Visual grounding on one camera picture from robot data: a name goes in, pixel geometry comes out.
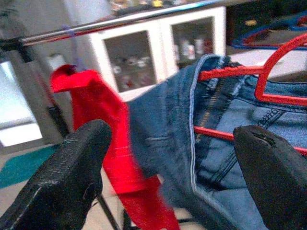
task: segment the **jeans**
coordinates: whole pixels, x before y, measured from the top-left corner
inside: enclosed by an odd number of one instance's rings
[[[132,151],[146,176],[163,177],[165,200],[208,230],[266,230],[233,143],[195,134],[193,126],[232,133],[258,125],[306,148],[307,109],[257,101],[251,75],[197,82],[202,70],[233,65],[228,57],[205,55],[130,102]],[[307,97],[307,84],[268,82],[265,92]]]

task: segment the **red cloth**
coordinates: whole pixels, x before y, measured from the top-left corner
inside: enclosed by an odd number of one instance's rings
[[[112,130],[112,141],[103,161],[106,174],[132,221],[143,230],[179,230],[171,208],[158,195],[158,178],[145,179],[134,161],[129,137],[128,106],[94,70],[80,73],[65,65],[51,76],[54,92],[70,91],[74,129],[102,119]]]

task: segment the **glass cabinet door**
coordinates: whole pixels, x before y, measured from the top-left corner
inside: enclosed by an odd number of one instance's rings
[[[105,39],[119,92],[157,83],[146,31]]]
[[[160,20],[168,76],[208,53],[225,54],[225,7]]]

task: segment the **floor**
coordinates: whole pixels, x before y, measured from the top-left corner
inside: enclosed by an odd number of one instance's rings
[[[19,152],[10,155],[0,155],[0,169],[3,167],[5,162],[10,158],[17,155],[24,154],[24,152]],[[116,221],[122,227],[122,213],[123,206],[118,199],[118,197],[114,194],[112,190],[112,186],[109,180],[106,177],[104,170],[101,170],[101,175],[103,178],[103,192],[102,195],[105,198],[109,208]],[[5,210],[12,204],[16,196],[22,187],[26,184],[26,181],[14,184],[3,189],[0,189],[0,216],[5,212]],[[178,219],[188,218],[190,217],[189,213],[184,209],[176,209],[175,214]],[[184,223],[180,225],[180,229],[182,230],[205,230],[202,226],[194,223]],[[88,212],[87,219],[83,230],[112,230],[111,225],[109,224],[104,212],[102,211],[100,205],[93,206]]]

